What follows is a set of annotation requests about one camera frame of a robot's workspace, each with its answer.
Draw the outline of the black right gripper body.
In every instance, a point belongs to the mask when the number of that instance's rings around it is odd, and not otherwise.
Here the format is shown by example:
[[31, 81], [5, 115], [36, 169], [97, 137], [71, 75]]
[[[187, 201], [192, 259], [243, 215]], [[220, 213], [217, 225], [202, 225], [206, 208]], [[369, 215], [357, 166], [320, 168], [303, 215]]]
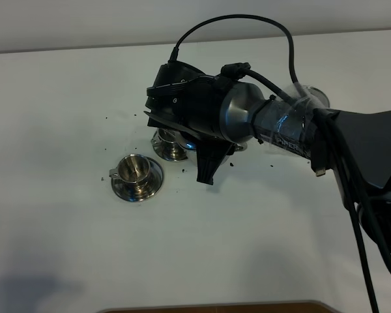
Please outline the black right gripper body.
[[192, 65], [180, 61], [163, 64], [153, 85], [147, 88], [146, 112], [152, 110], [169, 114], [184, 112], [217, 111], [220, 115], [220, 130], [229, 142], [240, 143], [225, 133], [225, 98], [241, 79], [241, 64], [222, 67], [216, 76], [205, 74]]

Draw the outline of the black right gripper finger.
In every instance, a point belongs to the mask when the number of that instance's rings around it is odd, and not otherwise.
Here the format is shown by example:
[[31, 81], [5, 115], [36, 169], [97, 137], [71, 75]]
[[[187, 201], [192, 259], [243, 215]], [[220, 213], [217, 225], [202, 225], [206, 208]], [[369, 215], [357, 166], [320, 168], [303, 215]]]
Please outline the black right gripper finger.
[[214, 184], [214, 174], [224, 158], [233, 152], [233, 143], [224, 140], [197, 140], [197, 182]]
[[150, 127], [171, 128], [200, 141], [227, 141], [220, 130], [220, 115], [214, 110], [207, 112], [181, 112], [179, 114], [152, 110], [151, 112], [145, 112], [145, 114], [150, 119], [148, 122]]

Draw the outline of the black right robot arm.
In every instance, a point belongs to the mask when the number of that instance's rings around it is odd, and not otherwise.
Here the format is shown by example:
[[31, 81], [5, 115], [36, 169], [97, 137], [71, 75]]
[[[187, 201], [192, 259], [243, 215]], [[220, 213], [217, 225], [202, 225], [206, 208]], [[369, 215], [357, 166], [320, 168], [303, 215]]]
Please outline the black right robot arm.
[[222, 160], [250, 139], [308, 159], [313, 172], [335, 173], [343, 203], [391, 253], [391, 111], [363, 114], [324, 107], [301, 84], [283, 91], [248, 63], [210, 76], [169, 61], [147, 89], [149, 126], [195, 145], [197, 180], [212, 184]]

